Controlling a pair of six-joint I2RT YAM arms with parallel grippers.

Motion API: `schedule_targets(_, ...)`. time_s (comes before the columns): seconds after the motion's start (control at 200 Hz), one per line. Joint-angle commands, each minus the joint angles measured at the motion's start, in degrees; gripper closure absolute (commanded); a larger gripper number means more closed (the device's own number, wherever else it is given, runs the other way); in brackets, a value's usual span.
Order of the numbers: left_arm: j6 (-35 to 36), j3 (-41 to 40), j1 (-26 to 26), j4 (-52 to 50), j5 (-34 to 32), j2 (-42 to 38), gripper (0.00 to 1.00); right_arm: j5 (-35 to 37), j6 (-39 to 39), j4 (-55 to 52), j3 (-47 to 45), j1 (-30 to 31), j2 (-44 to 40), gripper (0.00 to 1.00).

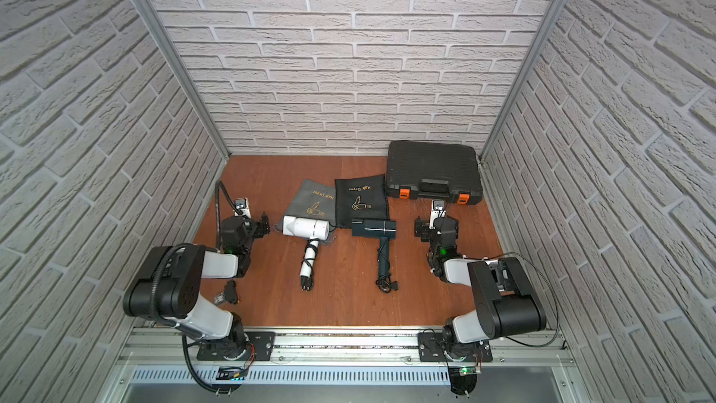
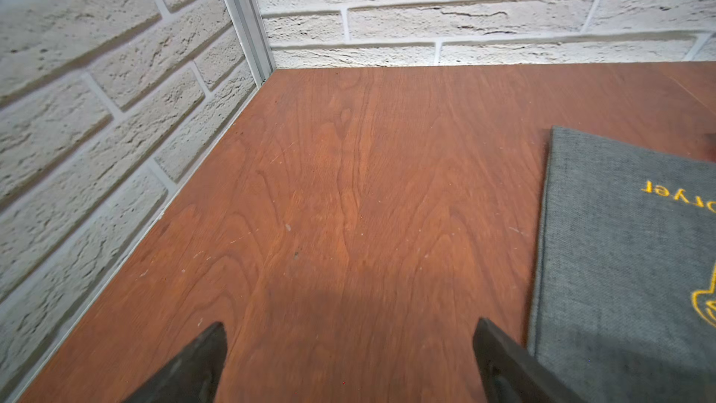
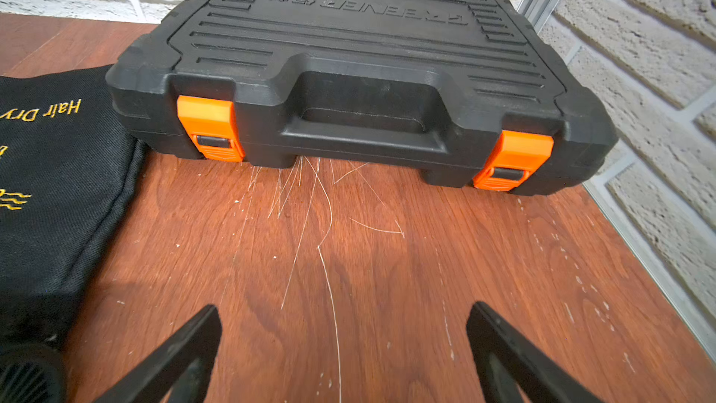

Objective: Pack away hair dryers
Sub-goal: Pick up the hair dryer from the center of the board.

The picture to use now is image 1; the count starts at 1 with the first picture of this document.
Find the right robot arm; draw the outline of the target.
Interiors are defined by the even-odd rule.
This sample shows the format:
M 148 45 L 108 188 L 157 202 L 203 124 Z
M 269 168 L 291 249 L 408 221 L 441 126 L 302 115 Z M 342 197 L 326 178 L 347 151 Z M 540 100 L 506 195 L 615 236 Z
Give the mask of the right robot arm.
M 415 236 L 429 244 L 427 262 L 441 281 L 472 291 L 475 309 L 447 320 L 438 346 L 449 361 L 483 356 L 488 341 L 541 331 L 547 316 L 522 263 L 514 257 L 472 259 L 458 251 L 455 218 L 417 218 Z

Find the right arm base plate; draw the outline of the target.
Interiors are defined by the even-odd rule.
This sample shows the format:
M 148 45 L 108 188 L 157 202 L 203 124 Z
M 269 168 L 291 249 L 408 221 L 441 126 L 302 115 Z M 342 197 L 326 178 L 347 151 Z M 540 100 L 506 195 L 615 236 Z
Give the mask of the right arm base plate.
M 418 352 L 423 363 L 490 363 L 492 348 L 488 341 L 457 343 L 442 331 L 427 328 L 417 334 Z

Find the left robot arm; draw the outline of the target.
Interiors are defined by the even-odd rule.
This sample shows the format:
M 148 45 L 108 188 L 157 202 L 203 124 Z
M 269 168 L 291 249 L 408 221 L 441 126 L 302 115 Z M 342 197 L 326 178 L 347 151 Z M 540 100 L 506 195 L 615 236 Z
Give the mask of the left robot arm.
M 251 217 L 246 199 L 214 185 L 216 246 L 182 243 L 152 248 L 125 292 L 125 315 L 173 328 L 200 348 L 200 357 L 246 360 L 257 353 L 236 313 L 236 281 L 246 276 L 253 245 L 270 233 L 267 215 Z

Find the white hair dryer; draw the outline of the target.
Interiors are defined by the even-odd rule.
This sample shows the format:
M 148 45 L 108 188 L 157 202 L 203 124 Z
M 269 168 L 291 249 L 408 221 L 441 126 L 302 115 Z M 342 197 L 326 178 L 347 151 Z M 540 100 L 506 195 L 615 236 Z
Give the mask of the white hair dryer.
M 311 291 L 314 285 L 314 263 L 321 242 L 329 238 L 330 222 L 320 219 L 283 217 L 283 235 L 306 240 L 305 252 L 300 267 L 300 286 L 303 291 Z

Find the black drawstring bag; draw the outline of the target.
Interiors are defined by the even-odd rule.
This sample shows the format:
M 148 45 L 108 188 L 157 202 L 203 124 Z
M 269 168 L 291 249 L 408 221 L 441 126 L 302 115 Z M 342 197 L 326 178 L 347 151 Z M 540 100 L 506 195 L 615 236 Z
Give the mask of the black drawstring bag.
M 384 175 L 336 179 L 337 227 L 350 229 L 356 219 L 388 220 L 390 211 L 384 187 Z

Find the dark green hair dryer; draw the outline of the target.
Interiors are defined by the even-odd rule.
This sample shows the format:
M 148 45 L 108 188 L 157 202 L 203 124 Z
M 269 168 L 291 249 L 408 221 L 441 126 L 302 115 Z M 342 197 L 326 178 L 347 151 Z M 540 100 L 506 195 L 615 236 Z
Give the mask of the dark green hair dryer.
M 377 239 L 378 279 L 377 287 L 381 292 L 389 294 L 398 290 L 398 283 L 391 278 L 390 242 L 396 237 L 396 222 L 380 219 L 354 219 L 351 224 L 352 236 Z

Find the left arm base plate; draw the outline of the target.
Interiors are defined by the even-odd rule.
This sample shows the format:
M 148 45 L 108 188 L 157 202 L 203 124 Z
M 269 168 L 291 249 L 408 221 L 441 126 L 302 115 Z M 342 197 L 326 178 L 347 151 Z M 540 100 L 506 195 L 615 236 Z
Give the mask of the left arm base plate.
M 269 361 L 277 333 L 250 330 L 244 332 L 242 341 L 232 339 L 204 341 L 200 343 L 199 361 Z

